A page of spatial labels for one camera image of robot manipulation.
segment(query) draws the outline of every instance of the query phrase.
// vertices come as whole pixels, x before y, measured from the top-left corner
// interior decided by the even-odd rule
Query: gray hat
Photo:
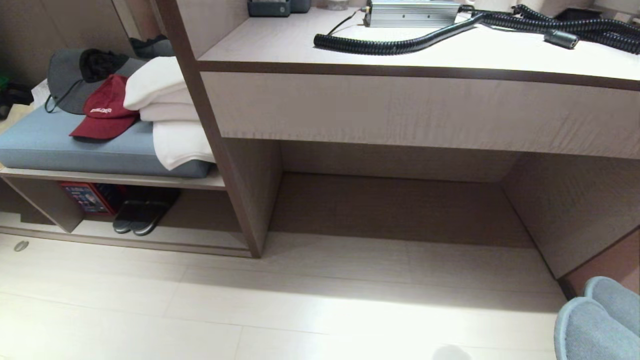
[[[84,102],[111,74],[131,76],[145,62],[96,49],[60,49],[49,62],[51,98],[62,110],[83,114]]]

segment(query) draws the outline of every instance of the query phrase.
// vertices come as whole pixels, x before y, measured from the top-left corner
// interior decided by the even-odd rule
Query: desk drawer
[[[640,93],[520,81],[203,72],[225,137],[640,159]]]

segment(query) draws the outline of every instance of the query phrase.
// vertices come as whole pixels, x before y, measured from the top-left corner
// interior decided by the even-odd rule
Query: blue cushion
[[[153,124],[138,121],[115,139],[72,138],[84,119],[40,107],[0,135],[0,163],[10,168],[173,177],[205,177],[210,164],[192,160],[171,171],[156,157]]]

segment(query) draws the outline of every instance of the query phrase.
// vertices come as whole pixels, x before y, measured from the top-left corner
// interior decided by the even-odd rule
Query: red box
[[[119,197],[106,197],[105,194],[98,189],[100,186],[107,186],[106,184],[60,183],[60,186],[87,214],[115,215],[122,203],[122,201],[120,201],[122,200],[122,187],[118,185],[110,186],[117,187],[115,191],[120,194]]]

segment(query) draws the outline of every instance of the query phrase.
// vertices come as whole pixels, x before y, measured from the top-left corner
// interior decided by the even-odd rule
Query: hat strap
[[[54,103],[53,103],[53,109],[51,109],[51,110],[49,110],[49,109],[48,109],[48,107],[49,107],[49,100],[50,100],[50,99],[51,99],[51,97],[52,97],[52,96],[51,96],[51,94],[49,94],[49,97],[48,97],[48,98],[47,98],[47,100],[44,102],[44,110],[45,110],[47,113],[52,113],[52,112],[56,109],[56,107],[58,106],[58,104],[59,104],[59,103],[61,103],[61,102],[62,102],[62,100],[64,100],[64,99],[67,97],[67,95],[71,92],[71,90],[73,90],[73,88],[74,88],[74,87],[76,87],[76,85],[78,85],[78,84],[80,83],[80,81],[82,81],[82,79],[80,79],[80,80],[76,81],[73,85],[71,85],[71,87],[69,88],[69,90],[67,90],[67,92],[65,92],[65,94],[64,94],[64,95],[62,95],[62,96],[60,97],[60,99],[58,99],[58,102],[54,101]]]

